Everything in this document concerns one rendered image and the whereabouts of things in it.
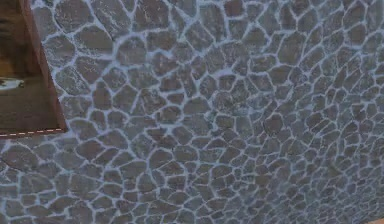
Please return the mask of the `brown framed wall picture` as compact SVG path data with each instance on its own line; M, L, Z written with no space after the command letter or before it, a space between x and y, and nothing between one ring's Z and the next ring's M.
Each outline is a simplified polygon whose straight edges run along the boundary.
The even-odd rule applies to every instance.
M0 139L67 130L31 0L0 0Z

